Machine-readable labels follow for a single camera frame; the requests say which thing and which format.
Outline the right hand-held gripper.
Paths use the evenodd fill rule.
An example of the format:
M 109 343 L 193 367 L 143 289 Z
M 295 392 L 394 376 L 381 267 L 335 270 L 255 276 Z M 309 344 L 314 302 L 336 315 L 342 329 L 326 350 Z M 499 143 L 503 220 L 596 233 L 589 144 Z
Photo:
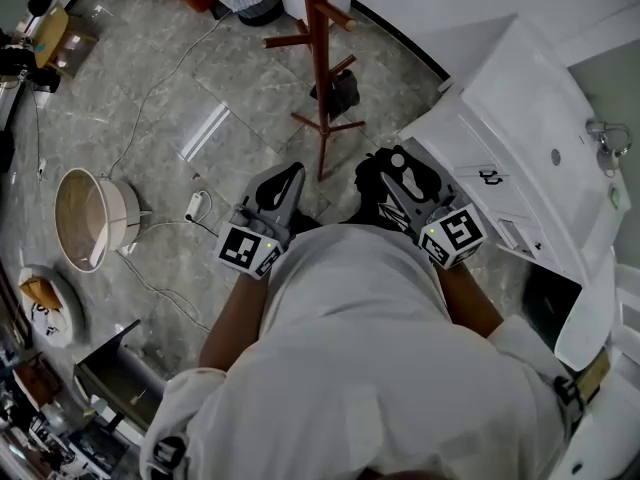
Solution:
M 402 144 L 407 169 L 422 196 L 438 196 L 441 177 L 424 162 L 426 150 L 414 139 Z M 429 259 L 448 270 L 474 255 L 488 238 L 476 206 L 458 188 L 448 185 L 438 202 L 416 199 L 402 175 L 382 172 L 381 181 L 389 196 L 409 220 L 412 242 Z

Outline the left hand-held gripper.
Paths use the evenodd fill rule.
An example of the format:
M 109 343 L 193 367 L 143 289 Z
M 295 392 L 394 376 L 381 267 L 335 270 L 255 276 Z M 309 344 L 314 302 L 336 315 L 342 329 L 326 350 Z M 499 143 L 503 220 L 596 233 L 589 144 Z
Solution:
M 230 220 L 219 229 L 216 259 L 240 273 L 262 279 L 294 236 L 290 221 L 305 176 L 305 168 L 299 162 L 275 165 L 254 176 L 247 186 L 247 198 L 234 206 Z M 267 209 L 258 204 L 277 207 Z

